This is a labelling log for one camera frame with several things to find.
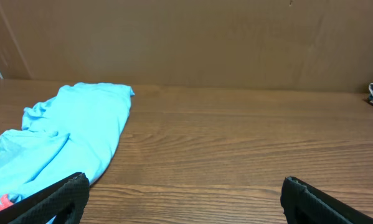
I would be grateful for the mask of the light blue printed t-shirt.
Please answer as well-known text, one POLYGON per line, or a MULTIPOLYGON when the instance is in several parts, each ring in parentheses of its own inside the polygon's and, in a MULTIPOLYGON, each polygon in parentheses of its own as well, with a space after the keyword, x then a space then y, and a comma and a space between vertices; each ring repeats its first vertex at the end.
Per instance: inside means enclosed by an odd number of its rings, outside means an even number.
POLYGON ((130 115, 130 86, 77 83, 25 108, 20 130, 0 135, 0 211, 76 173, 107 169, 130 115))

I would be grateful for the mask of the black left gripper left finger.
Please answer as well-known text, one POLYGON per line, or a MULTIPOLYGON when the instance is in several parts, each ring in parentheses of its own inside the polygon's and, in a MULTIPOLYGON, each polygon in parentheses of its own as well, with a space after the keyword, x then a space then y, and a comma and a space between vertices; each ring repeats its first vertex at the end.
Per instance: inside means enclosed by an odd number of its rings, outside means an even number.
POLYGON ((90 191, 89 180, 76 172, 0 211, 0 224, 79 224, 90 191))

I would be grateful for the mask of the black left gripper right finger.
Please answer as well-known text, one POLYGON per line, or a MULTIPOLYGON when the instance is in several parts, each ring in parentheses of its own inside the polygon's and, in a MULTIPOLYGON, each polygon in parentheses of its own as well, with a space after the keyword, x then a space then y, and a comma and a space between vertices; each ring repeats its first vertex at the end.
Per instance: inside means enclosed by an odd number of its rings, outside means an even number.
POLYGON ((296 177, 287 177, 280 203, 288 224, 373 224, 373 218, 296 177))

